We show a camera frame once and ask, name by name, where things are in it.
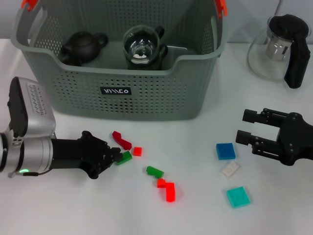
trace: green indicator light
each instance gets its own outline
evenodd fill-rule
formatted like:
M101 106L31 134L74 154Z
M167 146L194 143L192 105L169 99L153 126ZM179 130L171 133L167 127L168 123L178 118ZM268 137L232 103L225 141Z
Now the green indicator light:
M20 173L26 173L26 172L29 172L29 170L27 170L27 169L20 170Z

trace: glass kettle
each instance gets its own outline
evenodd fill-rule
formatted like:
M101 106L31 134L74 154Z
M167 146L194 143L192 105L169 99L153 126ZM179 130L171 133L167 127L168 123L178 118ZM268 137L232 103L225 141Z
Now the glass kettle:
M311 28L293 16L274 16L266 30L254 40L248 52L248 64L258 76L283 81L299 88L310 59L306 38Z

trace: orange basket handle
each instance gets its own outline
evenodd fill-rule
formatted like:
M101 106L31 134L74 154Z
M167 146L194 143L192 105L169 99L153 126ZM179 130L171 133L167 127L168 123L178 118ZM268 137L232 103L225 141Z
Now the orange basket handle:
M28 11L31 11L37 4L38 0L23 0L21 4L21 8L24 8L26 3L29 4L29 7L27 8Z
M228 10L225 0L215 0L217 13L219 14L219 18L222 18L222 11L224 16L228 16Z

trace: blue square tile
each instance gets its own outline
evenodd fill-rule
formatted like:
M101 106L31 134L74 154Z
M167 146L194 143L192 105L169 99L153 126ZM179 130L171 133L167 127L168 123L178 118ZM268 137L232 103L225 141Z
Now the blue square tile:
M244 187L228 190L226 194L233 208L243 207L250 204L250 199Z
M236 154L232 143L218 143L216 145L217 155L220 160L235 159Z

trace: white table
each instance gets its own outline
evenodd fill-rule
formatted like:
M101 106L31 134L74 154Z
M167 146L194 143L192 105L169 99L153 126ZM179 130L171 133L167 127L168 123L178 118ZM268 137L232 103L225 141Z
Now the white table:
M292 167L251 154L235 144L241 168L230 179L221 174L215 145L235 142L237 130L275 139L278 128L242 121L245 109L299 112L313 124L313 59L300 89L255 77L246 66L249 45L228 44L217 66L200 115L193 120L134 122L73 117L55 112L60 139L83 130L117 146L120 131L144 154L112 166L97 180L79 169L53 170L33 177L0 174L1 235L311 235L313 162ZM14 76L35 79L22 53L0 40L0 130L9 123L9 84ZM160 195L151 165L176 183L177 202ZM226 190L244 186L251 205L232 209Z

